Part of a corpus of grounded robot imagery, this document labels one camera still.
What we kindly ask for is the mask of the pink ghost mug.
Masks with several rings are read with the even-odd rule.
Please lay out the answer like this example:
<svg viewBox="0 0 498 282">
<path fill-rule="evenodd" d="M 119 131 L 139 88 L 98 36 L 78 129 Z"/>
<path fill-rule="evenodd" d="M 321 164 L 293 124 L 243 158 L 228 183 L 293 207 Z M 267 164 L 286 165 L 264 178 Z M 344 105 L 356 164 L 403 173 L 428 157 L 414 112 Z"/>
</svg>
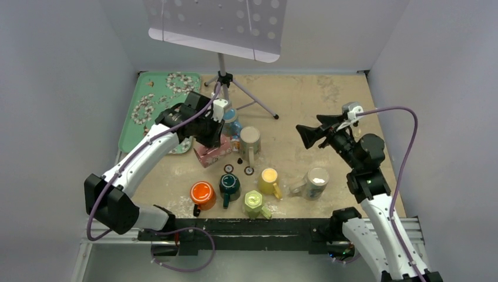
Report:
<svg viewBox="0 0 498 282">
<path fill-rule="evenodd" d="M 199 163 L 207 168 L 232 152 L 231 143 L 227 136 L 221 135 L 220 147 L 207 148 L 199 143 L 194 145 L 194 153 Z"/>
</svg>

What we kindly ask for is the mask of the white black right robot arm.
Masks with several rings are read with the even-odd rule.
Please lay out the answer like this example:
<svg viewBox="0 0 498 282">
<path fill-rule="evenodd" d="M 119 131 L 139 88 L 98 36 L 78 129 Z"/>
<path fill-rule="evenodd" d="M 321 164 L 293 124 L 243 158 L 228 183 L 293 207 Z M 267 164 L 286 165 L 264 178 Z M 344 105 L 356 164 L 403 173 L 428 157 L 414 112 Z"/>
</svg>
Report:
<svg viewBox="0 0 498 282">
<path fill-rule="evenodd" d="M 356 208 L 336 210 L 329 230 L 337 239 L 348 239 L 375 275 L 376 281 L 442 281 L 431 271 L 410 243 L 407 232 L 394 209 L 393 197 L 382 173 L 384 141 L 375 134 L 355 140 L 351 128 L 362 113 L 318 115 L 320 126 L 296 125 L 305 148 L 320 139 L 320 148 L 331 146 L 351 168 L 346 176 L 350 193 L 367 214 L 374 234 L 367 232 L 365 221 Z"/>
</svg>

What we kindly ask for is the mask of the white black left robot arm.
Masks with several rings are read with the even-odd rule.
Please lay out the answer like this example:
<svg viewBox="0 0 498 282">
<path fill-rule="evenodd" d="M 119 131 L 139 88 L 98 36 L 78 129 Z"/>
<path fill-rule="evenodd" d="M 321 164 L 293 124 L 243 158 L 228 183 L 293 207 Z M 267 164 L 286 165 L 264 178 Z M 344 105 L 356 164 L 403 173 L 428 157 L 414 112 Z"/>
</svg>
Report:
<svg viewBox="0 0 498 282">
<path fill-rule="evenodd" d="M 152 230 L 160 240 L 173 237 L 175 215 L 158 205 L 138 206 L 132 197 L 152 168 L 182 141 L 192 137 L 207 148 L 221 145 L 223 116 L 231 103 L 213 94 L 208 98 L 190 92 L 183 103 L 160 112 L 145 137 L 118 164 L 103 174 L 90 174 L 84 181 L 87 237 L 97 220 L 109 231 L 125 234 L 129 230 Z"/>
</svg>

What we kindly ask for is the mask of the blue mug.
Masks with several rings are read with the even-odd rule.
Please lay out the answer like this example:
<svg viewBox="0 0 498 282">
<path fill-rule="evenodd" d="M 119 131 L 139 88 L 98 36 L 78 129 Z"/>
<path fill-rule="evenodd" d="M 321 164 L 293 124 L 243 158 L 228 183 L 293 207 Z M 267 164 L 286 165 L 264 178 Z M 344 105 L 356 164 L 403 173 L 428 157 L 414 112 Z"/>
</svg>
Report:
<svg viewBox="0 0 498 282">
<path fill-rule="evenodd" d="M 236 109 L 230 109 L 223 116 L 224 126 L 222 134 L 227 137 L 239 136 L 242 126 L 238 120 Z"/>
</svg>

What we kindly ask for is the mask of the teal seashell mug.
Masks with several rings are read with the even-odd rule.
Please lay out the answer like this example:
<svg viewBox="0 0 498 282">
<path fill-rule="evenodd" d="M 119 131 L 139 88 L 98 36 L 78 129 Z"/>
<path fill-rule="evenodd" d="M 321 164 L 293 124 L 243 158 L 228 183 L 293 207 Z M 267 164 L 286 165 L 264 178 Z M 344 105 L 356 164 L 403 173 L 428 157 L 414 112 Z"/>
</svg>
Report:
<svg viewBox="0 0 498 282">
<path fill-rule="evenodd" d="M 240 157 L 248 162 L 249 167 L 255 167 L 255 161 L 261 153 L 260 131 L 254 126 L 246 126 L 240 131 Z"/>
</svg>

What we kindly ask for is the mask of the dark green mug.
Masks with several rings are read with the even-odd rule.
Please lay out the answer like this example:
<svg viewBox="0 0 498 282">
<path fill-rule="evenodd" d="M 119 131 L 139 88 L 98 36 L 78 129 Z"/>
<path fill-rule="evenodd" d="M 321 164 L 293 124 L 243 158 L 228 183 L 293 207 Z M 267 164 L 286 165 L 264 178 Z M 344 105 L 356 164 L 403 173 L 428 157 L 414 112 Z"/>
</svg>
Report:
<svg viewBox="0 0 498 282">
<path fill-rule="evenodd" d="M 219 189 L 223 198 L 223 208 L 228 209 L 230 202 L 236 201 L 241 195 L 241 183 L 237 176 L 232 173 L 222 175 Z"/>
</svg>

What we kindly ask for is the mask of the cream coral mug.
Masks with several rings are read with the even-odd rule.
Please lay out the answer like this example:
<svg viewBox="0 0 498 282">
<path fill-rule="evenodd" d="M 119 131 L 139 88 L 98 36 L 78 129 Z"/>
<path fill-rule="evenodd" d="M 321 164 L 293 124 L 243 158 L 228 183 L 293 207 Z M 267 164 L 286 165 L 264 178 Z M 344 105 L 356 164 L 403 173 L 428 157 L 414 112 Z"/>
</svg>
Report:
<svg viewBox="0 0 498 282">
<path fill-rule="evenodd" d="M 317 200 L 321 197 L 329 183 L 330 175 L 322 167 L 313 167 L 304 177 L 290 187 L 290 195 L 301 196 L 307 200 Z"/>
</svg>

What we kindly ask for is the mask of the orange mug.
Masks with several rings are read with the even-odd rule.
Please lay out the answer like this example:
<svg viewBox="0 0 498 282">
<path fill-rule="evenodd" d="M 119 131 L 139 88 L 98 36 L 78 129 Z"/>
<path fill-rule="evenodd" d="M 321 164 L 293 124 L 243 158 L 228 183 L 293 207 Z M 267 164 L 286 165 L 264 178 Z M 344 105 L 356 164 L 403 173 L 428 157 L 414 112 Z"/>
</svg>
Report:
<svg viewBox="0 0 498 282">
<path fill-rule="evenodd" d="M 190 188 L 190 198 L 194 203 L 193 216 L 198 217 L 202 211 L 211 209 L 216 203 L 216 192 L 209 182 L 199 181 Z"/>
</svg>

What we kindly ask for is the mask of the yellow mug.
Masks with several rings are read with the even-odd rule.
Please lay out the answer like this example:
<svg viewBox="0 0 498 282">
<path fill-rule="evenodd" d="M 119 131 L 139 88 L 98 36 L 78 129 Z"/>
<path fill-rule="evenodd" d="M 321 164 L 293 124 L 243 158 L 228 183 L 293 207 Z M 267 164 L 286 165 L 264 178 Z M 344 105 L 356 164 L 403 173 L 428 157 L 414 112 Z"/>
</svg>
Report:
<svg viewBox="0 0 498 282">
<path fill-rule="evenodd" d="M 266 168 L 260 173 L 257 187 L 262 194 L 272 194 L 277 199 L 282 199 L 282 192 L 279 187 L 278 172 L 273 168 Z"/>
</svg>

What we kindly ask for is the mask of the light green hexagonal mug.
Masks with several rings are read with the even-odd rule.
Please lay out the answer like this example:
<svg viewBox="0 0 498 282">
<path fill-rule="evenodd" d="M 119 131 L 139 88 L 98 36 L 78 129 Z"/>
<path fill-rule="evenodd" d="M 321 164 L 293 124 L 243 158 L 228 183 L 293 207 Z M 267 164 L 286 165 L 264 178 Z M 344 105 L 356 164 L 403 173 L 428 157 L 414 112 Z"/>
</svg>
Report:
<svg viewBox="0 0 498 282">
<path fill-rule="evenodd" d="M 250 219 L 257 219 L 262 216 L 265 219 L 272 219 L 272 214 L 265 207 L 263 196 L 256 190 L 249 191 L 244 196 L 244 213 Z"/>
</svg>

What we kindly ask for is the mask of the ice cream cone toy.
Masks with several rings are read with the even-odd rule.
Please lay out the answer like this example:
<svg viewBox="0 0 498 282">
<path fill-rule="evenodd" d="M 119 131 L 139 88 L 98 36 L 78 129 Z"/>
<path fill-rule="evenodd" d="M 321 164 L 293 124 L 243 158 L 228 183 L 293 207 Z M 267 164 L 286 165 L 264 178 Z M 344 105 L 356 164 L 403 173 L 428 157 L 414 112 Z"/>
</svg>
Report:
<svg viewBox="0 0 498 282">
<path fill-rule="evenodd" d="M 240 138 L 237 135 L 230 137 L 231 148 L 233 152 L 238 152 L 240 148 Z"/>
</svg>

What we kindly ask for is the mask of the green floral tray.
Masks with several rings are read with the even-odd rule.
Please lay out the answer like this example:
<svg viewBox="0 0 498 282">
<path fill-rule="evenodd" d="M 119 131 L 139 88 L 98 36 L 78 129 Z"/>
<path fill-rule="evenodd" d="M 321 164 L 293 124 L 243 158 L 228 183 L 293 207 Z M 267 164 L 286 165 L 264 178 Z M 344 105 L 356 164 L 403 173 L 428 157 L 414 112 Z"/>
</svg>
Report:
<svg viewBox="0 0 498 282">
<path fill-rule="evenodd" d="M 200 86 L 201 76 L 193 72 L 141 73 L 120 136 L 120 151 L 130 153 L 162 111 L 185 102 L 187 95 L 198 92 Z"/>
</svg>

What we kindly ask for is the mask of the grey music stand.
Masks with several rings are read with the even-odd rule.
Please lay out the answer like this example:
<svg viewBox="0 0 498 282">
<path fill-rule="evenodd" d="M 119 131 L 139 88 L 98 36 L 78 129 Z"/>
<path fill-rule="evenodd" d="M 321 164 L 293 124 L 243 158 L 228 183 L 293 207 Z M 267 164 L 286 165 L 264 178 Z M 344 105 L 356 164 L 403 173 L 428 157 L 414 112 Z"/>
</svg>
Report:
<svg viewBox="0 0 498 282">
<path fill-rule="evenodd" d="M 226 55 L 273 63 L 281 56 L 287 2 L 143 1 L 149 36 L 218 56 L 218 78 L 228 95 Z"/>
</svg>

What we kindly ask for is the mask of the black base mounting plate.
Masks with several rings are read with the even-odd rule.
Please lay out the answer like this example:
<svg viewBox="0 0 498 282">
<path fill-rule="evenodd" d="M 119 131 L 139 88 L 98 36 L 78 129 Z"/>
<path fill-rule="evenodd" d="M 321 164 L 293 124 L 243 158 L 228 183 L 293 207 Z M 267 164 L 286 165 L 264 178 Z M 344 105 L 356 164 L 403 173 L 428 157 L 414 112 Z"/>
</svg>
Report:
<svg viewBox="0 0 498 282">
<path fill-rule="evenodd" d="M 349 259 L 355 246 L 342 234 L 338 223 L 324 219 L 178 219 L 178 235 L 140 231 L 138 239 L 154 244 L 172 243 L 181 256 L 200 250 L 306 251 Z"/>
</svg>

